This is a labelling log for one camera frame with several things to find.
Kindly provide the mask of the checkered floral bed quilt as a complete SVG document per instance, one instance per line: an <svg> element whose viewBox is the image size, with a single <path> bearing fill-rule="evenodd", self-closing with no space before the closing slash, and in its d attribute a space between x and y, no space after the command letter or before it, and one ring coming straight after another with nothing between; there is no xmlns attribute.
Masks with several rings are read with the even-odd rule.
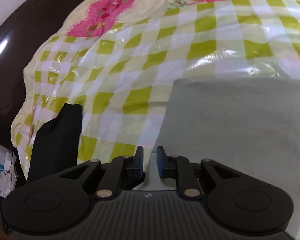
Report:
<svg viewBox="0 0 300 240"><path fill-rule="evenodd" d="M175 80L284 76L300 80L300 0L85 0L24 68L12 144L28 174L38 129L77 103L79 162L150 152Z"/></svg>

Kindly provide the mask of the light grey pants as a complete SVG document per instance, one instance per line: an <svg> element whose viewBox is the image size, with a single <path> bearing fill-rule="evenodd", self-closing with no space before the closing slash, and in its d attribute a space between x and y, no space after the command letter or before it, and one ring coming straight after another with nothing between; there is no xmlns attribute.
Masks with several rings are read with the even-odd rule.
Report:
<svg viewBox="0 0 300 240"><path fill-rule="evenodd" d="M157 148L192 163L212 159L285 191L294 211L285 236L206 236L162 179ZM233 79L174 83L151 147L143 232L151 239L294 239L300 226L300 81Z"/></svg>

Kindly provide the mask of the dark brown headboard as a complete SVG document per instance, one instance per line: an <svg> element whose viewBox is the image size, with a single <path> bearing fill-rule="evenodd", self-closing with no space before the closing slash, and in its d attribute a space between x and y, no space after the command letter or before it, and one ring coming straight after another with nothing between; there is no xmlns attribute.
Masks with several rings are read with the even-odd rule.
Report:
<svg viewBox="0 0 300 240"><path fill-rule="evenodd" d="M0 26L0 146L13 148L11 124L25 101L23 69L83 1L26 0Z"/></svg>

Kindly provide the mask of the white items beside bed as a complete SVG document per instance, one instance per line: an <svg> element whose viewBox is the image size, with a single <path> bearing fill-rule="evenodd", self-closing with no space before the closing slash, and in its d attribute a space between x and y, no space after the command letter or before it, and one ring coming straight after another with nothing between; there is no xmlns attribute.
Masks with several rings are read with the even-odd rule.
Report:
<svg viewBox="0 0 300 240"><path fill-rule="evenodd" d="M6 152L4 163L0 163L0 196L6 198L15 188L17 174L15 172L16 156Z"/></svg>

